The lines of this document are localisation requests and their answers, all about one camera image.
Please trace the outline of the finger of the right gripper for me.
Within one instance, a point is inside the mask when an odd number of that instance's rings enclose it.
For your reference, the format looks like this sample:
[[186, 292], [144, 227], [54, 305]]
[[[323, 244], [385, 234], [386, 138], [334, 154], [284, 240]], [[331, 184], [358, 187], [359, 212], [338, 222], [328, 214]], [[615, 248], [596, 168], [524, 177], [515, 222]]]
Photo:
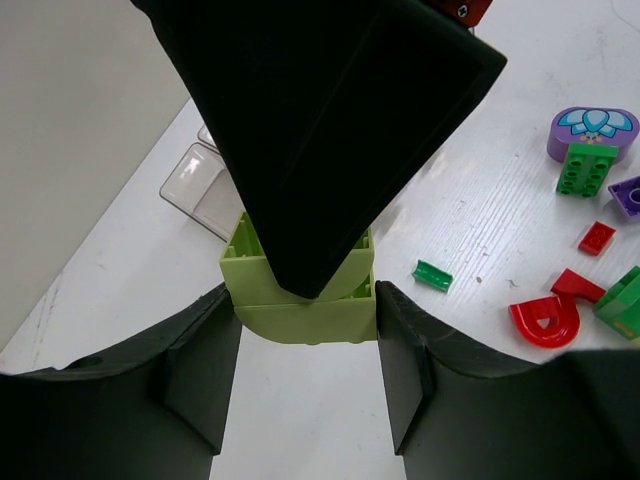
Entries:
[[317, 298], [506, 57], [420, 1], [141, 1], [285, 290]]

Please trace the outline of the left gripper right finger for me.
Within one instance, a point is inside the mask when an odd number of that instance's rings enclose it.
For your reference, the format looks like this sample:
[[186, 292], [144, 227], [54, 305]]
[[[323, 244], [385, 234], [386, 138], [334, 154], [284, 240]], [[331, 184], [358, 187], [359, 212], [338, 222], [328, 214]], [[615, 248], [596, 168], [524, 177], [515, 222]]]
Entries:
[[639, 353], [543, 364], [496, 351], [375, 286], [394, 450], [410, 479], [635, 479]]

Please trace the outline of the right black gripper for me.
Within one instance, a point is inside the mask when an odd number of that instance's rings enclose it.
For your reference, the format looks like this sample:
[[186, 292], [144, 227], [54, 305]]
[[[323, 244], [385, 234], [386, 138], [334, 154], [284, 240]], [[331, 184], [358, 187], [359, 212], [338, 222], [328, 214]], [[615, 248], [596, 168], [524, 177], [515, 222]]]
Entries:
[[433, 0], [432, 4], [465, 26], [477, 26], [492, 0]]

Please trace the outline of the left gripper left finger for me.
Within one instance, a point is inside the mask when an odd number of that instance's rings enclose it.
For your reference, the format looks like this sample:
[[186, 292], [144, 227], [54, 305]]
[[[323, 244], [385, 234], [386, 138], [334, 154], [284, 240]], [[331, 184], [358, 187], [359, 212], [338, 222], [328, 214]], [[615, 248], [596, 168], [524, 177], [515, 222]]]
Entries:
[[5, 479], [206, 479], [241, 325], [218, 286], [105, 350], [1, 378]]

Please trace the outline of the lime arch green brick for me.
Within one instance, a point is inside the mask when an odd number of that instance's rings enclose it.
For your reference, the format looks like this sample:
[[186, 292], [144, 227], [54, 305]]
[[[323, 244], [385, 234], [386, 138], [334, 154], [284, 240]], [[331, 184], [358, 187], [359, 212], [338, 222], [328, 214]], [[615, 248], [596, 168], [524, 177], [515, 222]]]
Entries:
[[219, 266], [240, 322], [281, 344], [362, 343], [377, 339], [373, 234], [362, 234], [319, 298], [281, 288], [254, 226], [242, 212]]

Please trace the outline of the green lime tall stack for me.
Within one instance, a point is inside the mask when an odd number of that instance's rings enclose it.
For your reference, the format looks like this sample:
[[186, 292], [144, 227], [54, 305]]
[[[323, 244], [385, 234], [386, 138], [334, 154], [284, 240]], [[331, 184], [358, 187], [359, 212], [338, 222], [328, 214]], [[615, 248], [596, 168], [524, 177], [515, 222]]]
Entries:
[[639, 267], [634, 266], [595, 304], [595, 315], [627, 340], [639, 338]]

